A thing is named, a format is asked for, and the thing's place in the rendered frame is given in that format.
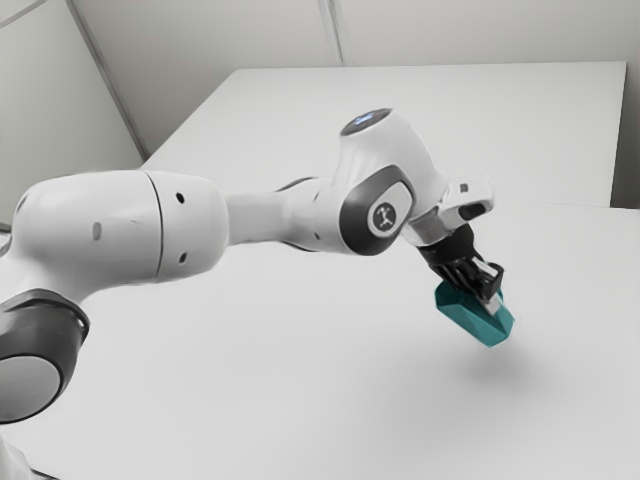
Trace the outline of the teal faceted mug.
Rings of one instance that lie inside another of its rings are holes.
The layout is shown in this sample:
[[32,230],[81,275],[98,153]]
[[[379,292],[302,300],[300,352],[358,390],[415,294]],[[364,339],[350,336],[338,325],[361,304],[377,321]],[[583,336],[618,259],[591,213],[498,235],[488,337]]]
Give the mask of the teal faceted mug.
[[501,289],[491,299],[490,311],[476,297],[445,281],[435,289],[434,297],[436,308],[443,315],[486,347],[498,345],[510,336],[515,320],[504,303]]

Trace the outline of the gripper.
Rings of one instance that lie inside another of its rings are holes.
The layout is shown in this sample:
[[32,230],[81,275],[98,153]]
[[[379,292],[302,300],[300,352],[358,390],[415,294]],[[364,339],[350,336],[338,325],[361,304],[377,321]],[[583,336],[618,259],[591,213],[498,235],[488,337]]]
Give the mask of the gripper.
[[419,247],[418,251],[443,280],[459,290],[479,290],[479,300],[487,313],[495,315],[498,312],[502,306],[498,292],[504,268],[485,262],[476,251],[474,232],[469,224],[432,245]]

